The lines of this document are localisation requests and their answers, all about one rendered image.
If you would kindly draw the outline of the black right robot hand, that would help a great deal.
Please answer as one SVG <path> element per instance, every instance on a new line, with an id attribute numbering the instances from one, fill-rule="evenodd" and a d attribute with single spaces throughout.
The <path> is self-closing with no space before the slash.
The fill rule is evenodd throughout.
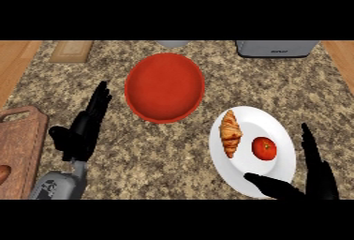
<path id="1" fill-rule="evenodd" d="M 316 138 L 306 123 L 302 124 L 302 129 L 302 147 L 308 166 L 306 192 L 302 192 L 288 182 L 269 176 L 247 172 L 244 178 L 257 186 L 266 196 L 278 200 L 337 201 L 340 199 L 340 191 L 336 175 L 328 161 L 322 159 Z"/>

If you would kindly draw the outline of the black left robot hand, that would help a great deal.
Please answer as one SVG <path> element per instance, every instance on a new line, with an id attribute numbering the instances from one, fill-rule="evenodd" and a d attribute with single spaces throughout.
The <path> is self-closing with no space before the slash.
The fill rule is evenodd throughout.
<path id="1" fill-rule="evenodd" d="M 70 128 L 54 126 L 49 134 L 64 161 L 88 161 L 95 153 L 101 123 L 113 99 L 107 82 L 101 82 L 85 111 L 77 115 Z"/>

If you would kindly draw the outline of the white plate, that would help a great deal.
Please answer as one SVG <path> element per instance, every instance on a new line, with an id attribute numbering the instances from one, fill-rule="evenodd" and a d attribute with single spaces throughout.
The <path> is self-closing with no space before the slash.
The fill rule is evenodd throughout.
<path id="1" fill-rule="evenodd" d="M 268 199 L 244 174 L 256 173 L 293 183 L 297 171 L 294 142 L 284 125 L 268 112 L 251 106 L 237 106 L 232 112 L 243 131 L 241 143 L 229 157 L 220 131 L 228 113 L 223 111 L 210 129 L 210 157 L 229 186 L 249 197 Z"/>

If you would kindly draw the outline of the red tomato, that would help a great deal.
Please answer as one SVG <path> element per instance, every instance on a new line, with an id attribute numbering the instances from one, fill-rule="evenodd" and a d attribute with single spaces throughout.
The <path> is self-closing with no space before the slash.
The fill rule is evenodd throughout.
<path id="1" fill-rule="evenodd" d="M 262 160 L 274 160 L 278 156 L 277 143 L 266 137 L 257 137 L 253 141 L 253 152 Z"/>

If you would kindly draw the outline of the red bowl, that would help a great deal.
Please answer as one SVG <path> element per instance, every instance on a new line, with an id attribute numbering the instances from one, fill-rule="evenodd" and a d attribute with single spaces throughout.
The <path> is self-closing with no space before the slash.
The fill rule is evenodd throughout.
<path id="1" fill-rule="evenodd" d="M 182 54 L 153 54 L 132 68 L 125 97 L 133 113 L 145 121 L 169 124 L 185 119 L 197 110 L 204 94 L 203 70 Z"/>

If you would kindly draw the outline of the brown wooden cutting board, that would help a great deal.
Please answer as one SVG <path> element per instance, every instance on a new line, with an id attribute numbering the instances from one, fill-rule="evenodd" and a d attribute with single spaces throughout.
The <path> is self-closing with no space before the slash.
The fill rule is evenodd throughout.
<path id="1" fill-rule="evenodd" d="M 0 112 L 0 165 L 11 167 L 11 175 L 0 185 L 0 200 L 30 197 L 48 124 L 49 116 L 36 106 Z"/>

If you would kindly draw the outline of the brown round food item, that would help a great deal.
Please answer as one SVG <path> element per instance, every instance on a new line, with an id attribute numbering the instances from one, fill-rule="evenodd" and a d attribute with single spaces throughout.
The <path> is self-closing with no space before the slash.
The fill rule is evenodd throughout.
<path id="1" fill-rule="evenodd" d="M 10 165 L 0 165 L 0 186 L 7 182 L 13 173 L 13 167 Z"/>

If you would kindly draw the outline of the golden croissant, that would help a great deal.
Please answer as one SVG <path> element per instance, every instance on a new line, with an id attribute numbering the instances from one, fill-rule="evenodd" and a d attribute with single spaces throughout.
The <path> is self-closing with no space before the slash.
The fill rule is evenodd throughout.
<path id="1" fill-rule="evenodd" d="M 241 138 L 244 136 L 232 110 L 228 110 L 226 112 L 219 129 L 225 153 L 228 157 L 232 158 L 241 143 Z"/>

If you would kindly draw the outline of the tan wooden block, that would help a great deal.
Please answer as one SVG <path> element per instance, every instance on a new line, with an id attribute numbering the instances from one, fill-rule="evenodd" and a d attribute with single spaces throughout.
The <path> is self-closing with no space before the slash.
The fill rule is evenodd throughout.
<path id="1" fill-rule="evenodd" d="M 85 63 L 94 46 L 92 40 L 61 40 L 51 57 L 52 63 Z"/>

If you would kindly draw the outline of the pale grey round object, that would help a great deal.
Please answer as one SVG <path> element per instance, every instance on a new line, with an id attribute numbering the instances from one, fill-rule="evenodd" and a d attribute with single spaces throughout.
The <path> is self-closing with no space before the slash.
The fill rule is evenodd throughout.
<path id="1" fill-rule="evenodd" d="M 184 47 L 190 44 L 190 40 L 159 40 L 157 42 L 167 48 Z"/>

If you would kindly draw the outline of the grey toaster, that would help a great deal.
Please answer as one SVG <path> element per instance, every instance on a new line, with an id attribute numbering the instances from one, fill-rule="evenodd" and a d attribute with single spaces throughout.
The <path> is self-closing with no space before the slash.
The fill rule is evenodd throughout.
<path id="1" fill-rule="evenodd" d="M 238 40 L 238 54 L 249 58 L 302 58 L 313 51 L 318 40 Z"/>

